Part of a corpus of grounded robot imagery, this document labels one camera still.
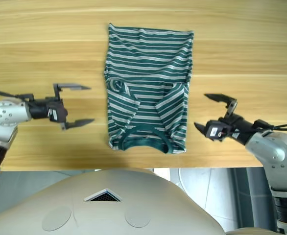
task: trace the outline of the vent grille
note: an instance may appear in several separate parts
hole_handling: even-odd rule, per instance
[[[118,200],[109,193],[105,193],[99,197],[90,200],[90,202],[118,202]]]
[[[84,199],[85,202],[120,202],[121,197],[111,190],[104,189],[100,192],[94,193]]]

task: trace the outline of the striped shirt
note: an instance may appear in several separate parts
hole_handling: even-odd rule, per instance
[[[109,25],[109,145],[186,151],[193,32]]]

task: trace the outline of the wood grain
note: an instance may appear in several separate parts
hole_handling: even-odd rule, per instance
[[[108,23],[195,31],[187,153],[108,146]],[[224,115],[203,96],[224,93],[249,121],[287,123],[287,0],[0,0],[0,89],[43,97],[57,82],[92,87],[62,95],[69,120],[95,122],[67,132],[47,120],[21,124],[3,170],[260,166],[233,140],[205,139],[193,122]]]

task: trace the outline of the gray floor tile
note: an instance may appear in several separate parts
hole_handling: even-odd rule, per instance
[[[213,168],[205,210],[222,218],[236,220],[236,205],[229,169]]]
[[[210,171],[210,168],[181,169],[181,181],[185,186],[186,193],[202,208],[205,208],[206,205]],[[183,189],[178,173],[178,169],[170,170],[171,181]]]
[[[2,172],[0,174],[0,212],[68,177],[54,171]]]
[[[212,216],[224,229],[225,232],[233,231],[238,228],[237,221],[226,219],[219,216]]]

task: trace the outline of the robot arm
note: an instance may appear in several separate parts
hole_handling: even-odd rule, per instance
[[[208,98],[227,103],[227,112],[218,120],[210,120],[206,126],[195,127],[211,140],[223,141],[230,137],[241,143],[262,163],[276,205],[277,226],[287,234],[287,131],[286,125],[273,126],[263,120],[254,123],[234,113],[237,100],[223,94],[206,94]]]
[[[11,95],[0,92],[7,99],[0,101],[0,165],[10,148],[22,122],[33,119],[49,118],[52,122],[61,124],[62,130],[86,125],[93,119],[77,120],[73,123],[66,121],[68,114],[64,108],[63,100],[60,98],[62,88],[71,90],[89,89],[78,84],[54,84],[54,97],[35,100],[33,94]]]

